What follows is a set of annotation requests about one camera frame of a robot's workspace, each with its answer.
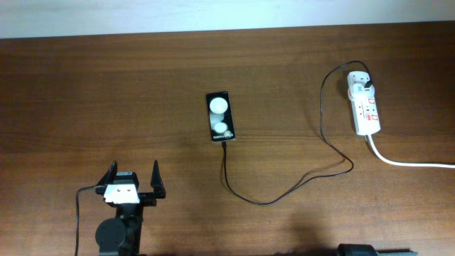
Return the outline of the white USB charger plug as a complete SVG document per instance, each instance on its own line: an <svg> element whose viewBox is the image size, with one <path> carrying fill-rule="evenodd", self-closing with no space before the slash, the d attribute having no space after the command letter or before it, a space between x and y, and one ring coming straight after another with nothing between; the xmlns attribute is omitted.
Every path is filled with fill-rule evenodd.
<svg viewBox="0 0 455 256"><path fill-rule="evenodd" d="M375 96L375 88L371 81L348 84L348 97L351 101L368 99Z"/></svg>

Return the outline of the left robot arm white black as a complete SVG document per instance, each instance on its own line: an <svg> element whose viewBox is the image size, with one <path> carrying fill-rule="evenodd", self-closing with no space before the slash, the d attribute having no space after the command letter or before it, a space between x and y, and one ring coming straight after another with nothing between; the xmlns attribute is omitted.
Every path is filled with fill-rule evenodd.
<svg viewBox="0 0 455 256"><path fill-rule="evenodd" d="M144 209L155 207L158 199L166 197L158 161L153 165L150 186L151 192L140 193L137 174L119 172L116 161L99 180L95 193L116 210L115 217L101 222L95 232L100 256L139 254Z"/></svg>

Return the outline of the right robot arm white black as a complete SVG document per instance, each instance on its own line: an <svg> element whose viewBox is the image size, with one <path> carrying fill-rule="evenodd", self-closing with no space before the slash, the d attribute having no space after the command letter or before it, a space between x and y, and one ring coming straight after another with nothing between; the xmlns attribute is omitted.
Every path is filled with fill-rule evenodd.
<svg viewBox="0 0 455 256"><path fill-rule="evenodd" d="M337 256L418 256L414 251L376 250L372 245L340 244Z"/></svg>

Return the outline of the black smartphone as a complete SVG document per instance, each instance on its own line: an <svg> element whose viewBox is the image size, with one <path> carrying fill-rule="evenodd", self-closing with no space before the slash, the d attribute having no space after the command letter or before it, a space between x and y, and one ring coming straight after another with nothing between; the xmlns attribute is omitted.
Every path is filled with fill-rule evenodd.
<svg viewBox="0 0 455 256"><path fill-rule="evenodd" d="M234 140L236 138L236 133L228 92L208 93L205 95L205 100L208 111L211 140L213 142Z"/></svg>

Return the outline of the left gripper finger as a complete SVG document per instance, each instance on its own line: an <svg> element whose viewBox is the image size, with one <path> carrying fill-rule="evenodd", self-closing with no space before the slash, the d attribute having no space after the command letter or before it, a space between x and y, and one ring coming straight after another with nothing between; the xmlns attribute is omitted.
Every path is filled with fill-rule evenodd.
<svg viewBox="0 0 455 256"><path fill-rule="evenodd" d="M113 161L104 176L98 181L97 186L107 186L112 184L117 175L117 162Z"/></svg>
<svg viewBox="0 0 455 256"><path fill-rule="evenodd" d="M161 178L161 174L159 171L159 163L157 160L154 161L150 186L153 188L153 194L155 198L165 198L166 197L166 189L164 187L164 183Z"/></svg>

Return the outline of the white power strip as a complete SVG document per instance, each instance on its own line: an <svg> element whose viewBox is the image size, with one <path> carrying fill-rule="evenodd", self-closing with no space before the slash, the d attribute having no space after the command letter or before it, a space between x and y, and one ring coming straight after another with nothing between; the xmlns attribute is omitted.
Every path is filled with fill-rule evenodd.
<svg viewBox="0 0 455 256"><path fill-rule="evenodd" d="M371 81L367 72L352 71L347 77L348 84ZM355 131L357 135L367 136L380 131L380 121L375 97L351 101Z"/></svg>

